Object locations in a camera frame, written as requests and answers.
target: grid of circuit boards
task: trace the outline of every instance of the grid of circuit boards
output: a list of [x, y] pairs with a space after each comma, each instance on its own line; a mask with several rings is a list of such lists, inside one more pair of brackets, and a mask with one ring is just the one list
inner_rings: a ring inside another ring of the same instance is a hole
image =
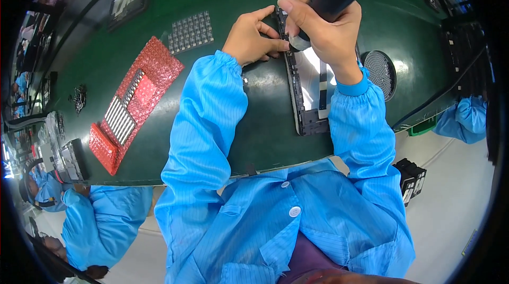
[[208, 11], [174, 22], [172, 28], [172, 33], [168, 35], [171, 54], [187, 51], [214, 41]]

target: person with cap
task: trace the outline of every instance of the person with cap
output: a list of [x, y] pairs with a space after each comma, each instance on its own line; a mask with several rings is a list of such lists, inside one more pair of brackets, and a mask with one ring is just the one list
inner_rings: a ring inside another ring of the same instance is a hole
[[473, 144], [486, 138], [488, 104], [482, 96], [463, 97], [438, 117], [433, 132]]
[[39, 171], [38, 168], [30, 172], [19, 182], [19, 193], [23, 201], [31, 203], [37, 208], [48, 212], [59, 212], [67, 209], [61, 200], [63, 191], [73, 189], [69, 183], [60, 183], [54, 173]]
[[45, 236], [43, 244], [93, 279], [103, 278], [127, 252], [152, 204], [152, 187], [91, 186], [89, 193], [68, 189], [62, 228], [64, 243]]

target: black cable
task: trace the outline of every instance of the black cable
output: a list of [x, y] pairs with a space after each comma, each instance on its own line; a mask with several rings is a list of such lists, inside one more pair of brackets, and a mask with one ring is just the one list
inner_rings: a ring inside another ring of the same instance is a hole
[[427, 100], [426, 102], [424, 102], [423, 104], [421, 104], [421, 106], [419, 106], [418, 108], [412, 110], [410, 113], [406, 114], [405, 116], [403, 116], [398, 122], [396, 122], [394, 125], [391, 126], [391, 129], [394, 130], [396, 128], [398, 128], [404, 121], [406, 121], [407, 119], [409, 119], [410, 117], [412, 117], [413, 115], [419, 113], [420, 111], [422, 111], [423, 109], [425, 109], [426, 107], [428, 107], [429, 105], [431, 105], [432, 103], [436, 102], [439, 98], [441, 98], [442, 96], [444, 96], [446, 93], [448, 93], [450, 90], [452, 90], [456, 84], [458, 84], [460, 82], [460, 80], [463, 78], [463, 76], [465, 76], [465, 74], [468, 72], [468, 70], [470, 70], [470, 68], [472, 67], [472, 65], [474, 65], [475, 61], [477, 61], [477, 59], [480, 57], [480, 55], [486, 51], [486, 45], [483, 45], [481, 47], [481, 49], [477, 52], [477, 54], [468, 62], [467, 66], [465, 67], [465, 69], [463, 70], [463, 72], [461, 73], [461, 75], [458, 77], [458, 79], [451, 85], [449, 86], [447, 89], [443, 90], [443, 91], [439, 91], [437, 92], [436, 94], [434, 94], [433, 96], [431, 96], [429, 98], [429, 100]]

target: elastic cuff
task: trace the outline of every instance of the elastic cuff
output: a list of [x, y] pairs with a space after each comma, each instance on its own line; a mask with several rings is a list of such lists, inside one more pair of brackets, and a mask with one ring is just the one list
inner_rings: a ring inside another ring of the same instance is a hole
[[341, 94], [348, 96], [359, 96], [364, 94], [367, 91], [367, 77], [370, 73], [365, 67], [360, 68], [360, 71], [362, 72], [362, 80], [359, 83], [354, 85], [344, 85], [336, 80], [337, 90]]
[[218, 63], [226, 65], [228, 68], [232, 69], [234, 73], [238, 75], [242, 73], [242, 67], [237, 60], [228, 53], [217, 50], [216, 53], [214, 53], [214, 57], [218, 60]]

